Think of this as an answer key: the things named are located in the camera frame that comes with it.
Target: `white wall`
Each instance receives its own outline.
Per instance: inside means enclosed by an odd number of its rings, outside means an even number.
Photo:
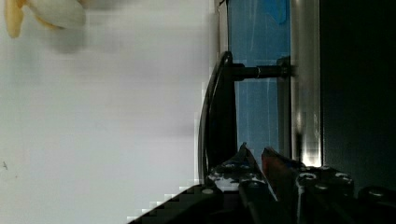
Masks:
[[[2,224],[126,223],[197,178],[212,0],[92,1],[82,30],[0,22]]]

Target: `yellow object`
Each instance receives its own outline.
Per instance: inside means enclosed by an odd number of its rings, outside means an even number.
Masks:
[[[18,37],[21,33],[21,24],[23,21],[23,11],[21,7],[24,0],[6,0],[5,17],[9,36]]]
[[[6,0],[5,19],[7,32],[12,38],[21,33],[23,6],[28,6],[38,22],[54,30],[58,28],[76,28],[84,25],[86,6],[89,0]]]

